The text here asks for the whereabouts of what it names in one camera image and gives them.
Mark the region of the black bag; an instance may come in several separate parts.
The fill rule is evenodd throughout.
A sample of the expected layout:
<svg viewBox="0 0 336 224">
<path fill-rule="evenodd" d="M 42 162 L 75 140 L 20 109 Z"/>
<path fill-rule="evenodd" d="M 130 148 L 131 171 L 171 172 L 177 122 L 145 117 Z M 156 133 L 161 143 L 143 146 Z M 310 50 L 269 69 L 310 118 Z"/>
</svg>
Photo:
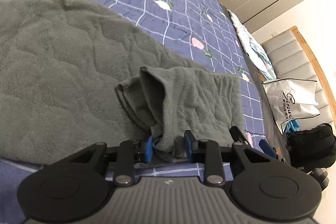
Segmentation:
<svg viewBox="0 0 336 224">
<path fill-rule="evenodd" d="M 328 123 L 289 134 L 286 148 L 291 166 L 306 173 L 316 168 L 329 168 L 335 163 L 335 135 Z"/>
</svg>

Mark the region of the grey padded headboard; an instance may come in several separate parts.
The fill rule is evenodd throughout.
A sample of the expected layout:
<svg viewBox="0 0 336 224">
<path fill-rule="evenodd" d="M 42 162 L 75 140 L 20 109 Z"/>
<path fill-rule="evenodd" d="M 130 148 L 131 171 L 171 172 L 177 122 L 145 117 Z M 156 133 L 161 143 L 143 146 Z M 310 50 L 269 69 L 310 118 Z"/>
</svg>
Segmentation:
<svg viewBox="0 0 336 224">
<path fill-rule="evenodd" d="M 299 121 L 300 129 L 311 129 L 329 123 L 335 130 L 335 98 L 315 54 L 296 26 L 263 42 L 276 76 L 280 79 L 317 81 L 315 99 L 320 115 Z"/>
</svg>

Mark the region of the grey quilted fleece pants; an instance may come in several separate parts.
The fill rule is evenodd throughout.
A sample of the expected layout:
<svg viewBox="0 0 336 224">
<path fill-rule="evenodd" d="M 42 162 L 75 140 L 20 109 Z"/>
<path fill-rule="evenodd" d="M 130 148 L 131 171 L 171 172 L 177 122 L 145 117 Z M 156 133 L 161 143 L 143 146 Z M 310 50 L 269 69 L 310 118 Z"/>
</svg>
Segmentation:
<svg viewBox="0 0 336 224">
<path fill-rule="evenodd" d="M 232 126 L 244 129 L 238 76 L 92 0 L 1 0 L 1 157 L 51 164 L 152 137 L 151 165 L 168 165 L 186 160 L 186 130 L 228 147 Z"/>
</svg>

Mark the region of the white shopping bag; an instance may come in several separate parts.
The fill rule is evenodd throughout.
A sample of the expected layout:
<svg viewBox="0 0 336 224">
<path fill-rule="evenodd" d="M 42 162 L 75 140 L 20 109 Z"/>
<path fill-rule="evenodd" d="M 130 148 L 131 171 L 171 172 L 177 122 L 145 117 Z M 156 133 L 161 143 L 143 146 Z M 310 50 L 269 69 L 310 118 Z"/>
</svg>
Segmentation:
<svg viewBox="0 0 336 224">
<path fill-rule="evenodd" d="M 316 80 L 276 79 L 265 81 L 262 86 L 274 121 L 282 134 L 289 121 L 320 115 L 315 100 Z"/>
</svg>

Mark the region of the light patterned pillow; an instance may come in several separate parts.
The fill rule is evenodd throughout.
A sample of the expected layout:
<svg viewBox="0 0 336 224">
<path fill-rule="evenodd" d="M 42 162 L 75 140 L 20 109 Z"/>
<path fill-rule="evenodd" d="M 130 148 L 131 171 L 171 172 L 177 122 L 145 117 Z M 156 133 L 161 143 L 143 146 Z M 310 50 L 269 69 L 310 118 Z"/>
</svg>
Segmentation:
<svg viewBox="0 0 336 224">
<path fill-rule="evenodd" d="M 228 10 L 228 13 L 246 56 L 249 57 L 250 61 L 266 80 L 275 80 L 277 78 L 276 73 L 264 48 L 255 40 L 232 11 Z"/>
</svg>

